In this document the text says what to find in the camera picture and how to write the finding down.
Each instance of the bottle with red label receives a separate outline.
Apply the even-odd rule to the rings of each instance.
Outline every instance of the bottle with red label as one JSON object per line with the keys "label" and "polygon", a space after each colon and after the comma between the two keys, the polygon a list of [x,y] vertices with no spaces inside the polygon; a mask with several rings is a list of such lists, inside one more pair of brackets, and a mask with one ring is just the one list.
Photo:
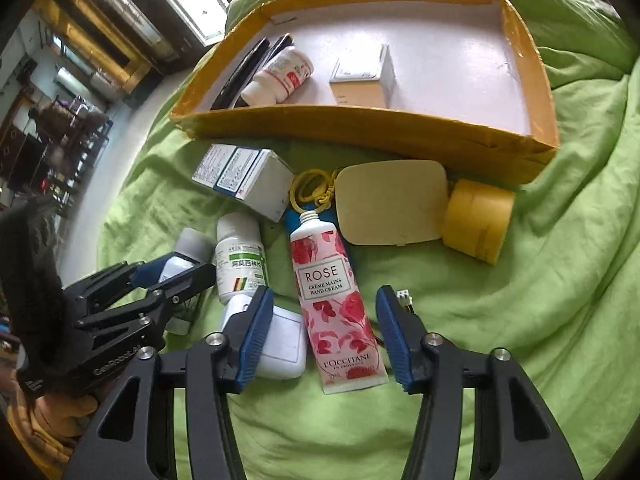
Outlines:
{"label": "bottle with red label", "polygon": [[306,330],[326,394],[388,381],[364,303],[334,224],[308,211],[291,234],[291,259]]}
{"label": "bottle with red label", "polygon": [[295,46],[284,48],[268,62],[240,96],[249,106],[281,103],[302,85],[314,71],[313,63]]}

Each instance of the green label stripe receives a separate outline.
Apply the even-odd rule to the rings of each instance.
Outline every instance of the green label stripe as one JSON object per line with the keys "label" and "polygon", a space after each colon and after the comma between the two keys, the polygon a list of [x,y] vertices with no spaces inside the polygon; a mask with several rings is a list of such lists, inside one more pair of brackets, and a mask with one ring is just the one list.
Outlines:
{"label": "green label stripe", "polygon": [[262,263],[262,256],[260,254],[251,253],[233,253],[229,255],[230,260],[255,260]]}

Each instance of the blue gripper pad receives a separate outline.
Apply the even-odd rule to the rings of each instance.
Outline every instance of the blue gripper pad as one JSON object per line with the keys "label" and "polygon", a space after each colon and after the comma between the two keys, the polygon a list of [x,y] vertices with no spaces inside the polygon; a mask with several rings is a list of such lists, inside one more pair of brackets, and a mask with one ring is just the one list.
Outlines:
{"label": "blue gripper pad", "polygon": [[394,310],[402,309],[396,298],[392,304],[385,294],[384,287],[378,289],[376,295],[376,316],[382,337],[385,341],[386,352],[394,371],[396,381],[402,384],[402,388],[407,392],[414,384],[414,375],[411,368],[411,357],[409,347],[404,340],[402,329],[396,319]]}
{"label": "blue gripper pad", "polygon": [[236,375],[236,385],[240,390],[254,380],[255,371],[260,361],[262,347],[267,339],[267,332],[271,326],[273,317],[273,291],[268,288],[261,298],[254,297],[247,312],[257,309],[254,320],[247,330],[242,346],[240,347],[239,370]]}

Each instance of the box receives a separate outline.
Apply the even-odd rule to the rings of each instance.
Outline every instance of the box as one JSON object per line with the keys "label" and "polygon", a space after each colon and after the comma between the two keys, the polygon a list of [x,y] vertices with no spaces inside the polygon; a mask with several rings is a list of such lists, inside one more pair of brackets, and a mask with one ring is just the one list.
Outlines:
{"label": "box", "polygon": [[214,144],[193,180],[279,222],[289,205],[295,174],[273,150]]}
{"label": "box", "polygon": [[396,75],[388,44],[340,56],[329,85],[341,106],[389,108]]}
{"label": "box", "polygon": [[[211,110],[262,38],[288,33],[314,72],[282,104]],[[389,108],[338,106],[336,60],[389,44]],[[193,74],[170,118],[188,135],[337,142],[504,184],[531,182],[560,140],[545,67],[508,0],[273,0],[239,22]]]}

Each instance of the gray cap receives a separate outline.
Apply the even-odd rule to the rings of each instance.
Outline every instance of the gray cap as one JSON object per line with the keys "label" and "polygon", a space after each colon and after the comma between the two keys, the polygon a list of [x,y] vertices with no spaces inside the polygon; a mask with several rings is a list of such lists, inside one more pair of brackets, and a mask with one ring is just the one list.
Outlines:
{"label": "gray cap", "polygon": [[200,231],[185,227],[175,243],[174,251],[201,264],[208,264],[213,257],[214,244]]}

